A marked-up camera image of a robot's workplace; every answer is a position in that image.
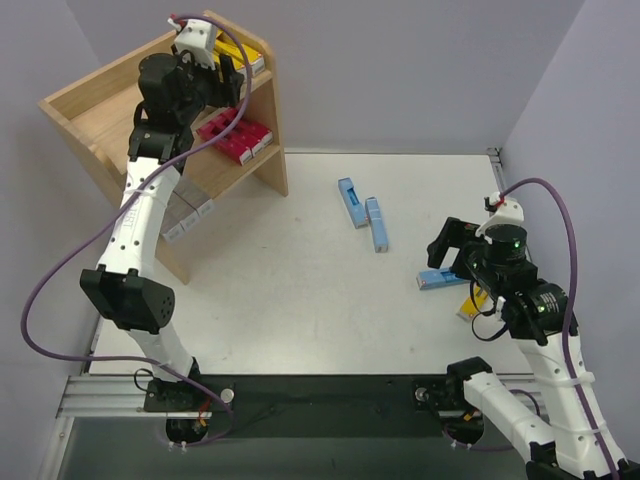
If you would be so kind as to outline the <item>yellow toothpaste box front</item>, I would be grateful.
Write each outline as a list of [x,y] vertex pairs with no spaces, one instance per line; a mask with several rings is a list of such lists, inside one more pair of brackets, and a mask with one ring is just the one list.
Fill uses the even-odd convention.
[[[249,61],[252,76],[255,77],[258,74],[262,73],[266,68],[262,54],[246,44],[243,44],[243,49]],[[236,72],[243,75],[247,73],[246,62],[240,49],[228,36],[226,36],[222,32],[220,32],[218,37],[216,38],[214,51],[214,56],[216,58],[218,58],[221,54],[229,56],[232,60],[233,67]]]

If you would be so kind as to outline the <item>pink toothpaste box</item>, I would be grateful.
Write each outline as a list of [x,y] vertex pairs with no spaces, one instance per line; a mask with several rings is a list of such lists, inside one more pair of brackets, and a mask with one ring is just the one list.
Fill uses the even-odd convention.
[[240,165],[244,165],[264,149],[261,140],[251,134],[236,130],[232,130],[228,135],[218,140],[214,147]]
[[[225,128],[223,123],[210,121],[199,127],[196,133],[203,142],[207,142],[221,134]],[[231,134],[219,139],[213,147],[238,165],[244,165],[253,158],[250,148]]]
[[257,139],[262,141],[264,147],[269,145],[273,140],[273,134],[271,130],[269,130],[262,124],[244,118],[238,121],[233,130],[253,135]]

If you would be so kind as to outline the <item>silver toothpaste box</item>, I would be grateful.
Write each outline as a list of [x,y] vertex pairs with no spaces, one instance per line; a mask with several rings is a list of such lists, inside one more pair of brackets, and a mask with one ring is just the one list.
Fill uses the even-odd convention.
[[170,197],[168,210],[185,232],[191,230],[199,222],[197,210],[175,193]]
[[210,214],[214,208],[214,201],[195,183],[188,179],[182,179],[176,188],[176,193],[188,203],[201,218]]
[[169,244],[174,243],[184,235],[180,220],[171,212],[166,211],[161,223],[160,236]]

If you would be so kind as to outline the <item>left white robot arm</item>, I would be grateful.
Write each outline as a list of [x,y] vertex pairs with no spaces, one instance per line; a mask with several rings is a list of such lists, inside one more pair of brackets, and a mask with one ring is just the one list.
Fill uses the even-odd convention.
[[139,64],[142,94],[128,141],[122,214],[94,269],[80,287],[100,315],[126,332],[152,362],[154,377],[170,384],[168,400],[190,411],[201,403],[195,359],[182,345],[171,318],[174,291],[152,280],[156,247],[170,197],[194,143],[192,125],[207,107],[234,107],[243,76],[231,58],[212,67],[189,50],[157,53]]

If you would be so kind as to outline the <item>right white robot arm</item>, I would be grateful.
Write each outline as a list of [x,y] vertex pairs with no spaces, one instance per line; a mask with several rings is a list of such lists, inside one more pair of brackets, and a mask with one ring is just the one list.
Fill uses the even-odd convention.
[[493,301],[491,313],[526,358],[547,417],[532,414],[479,357],[448,366],[444,398],[487,417],[520,454],[530,479],[636,479],[638,463],[617,445],[599,408],[569,298],[539,277],[526,241],[526,230],[512,220],[477,225],[450,217],[427,247],[427,264],[438,267],[457,249],[453,273]]

